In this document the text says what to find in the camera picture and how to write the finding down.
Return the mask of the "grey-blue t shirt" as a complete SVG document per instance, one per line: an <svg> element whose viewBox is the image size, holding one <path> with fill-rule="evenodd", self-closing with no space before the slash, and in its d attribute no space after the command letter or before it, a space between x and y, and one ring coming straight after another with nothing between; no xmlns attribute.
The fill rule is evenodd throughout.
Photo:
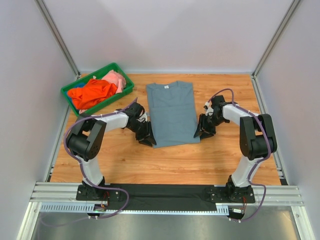
<svg viewBox="0 0 320 240"><path fill-rule="evenodd" d="M148 110L156 148L198 144L198 119L191 82L146 86Z"/></svg>

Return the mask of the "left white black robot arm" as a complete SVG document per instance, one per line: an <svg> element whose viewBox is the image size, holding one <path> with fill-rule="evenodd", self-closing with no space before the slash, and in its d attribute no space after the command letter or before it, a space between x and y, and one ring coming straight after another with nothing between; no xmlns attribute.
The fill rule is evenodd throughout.
<svg viewBox="0 0 320 240"><path fill-rule="evenodd" d="M139 144L149 147L157 144L148 115L144 107L136 101L112 113L80 114L63 139L65 151L79 163L82 173L82 183L76 194L78 201L104 202L110 191L117 194L120 192L119 189L105 184L98 163L98 153L105 133L116 129L129 129L135 134Z"/></svg>

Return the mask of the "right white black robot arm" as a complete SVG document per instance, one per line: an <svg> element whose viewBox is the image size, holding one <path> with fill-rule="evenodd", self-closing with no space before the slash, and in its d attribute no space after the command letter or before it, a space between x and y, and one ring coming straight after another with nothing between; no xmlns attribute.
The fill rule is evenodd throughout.
<svg viewBox="0 0 320 240"><path fill-rule="evenodd" d="M226 102L222 95L212 97L204 105L194 137L206 139L216 134L216 127L233 122L239 126L241 159L225 186L209 186L204 192L213 203L254 203L253 176L261 163L277 150L272 117L252 113L238 104Z"/></svg>

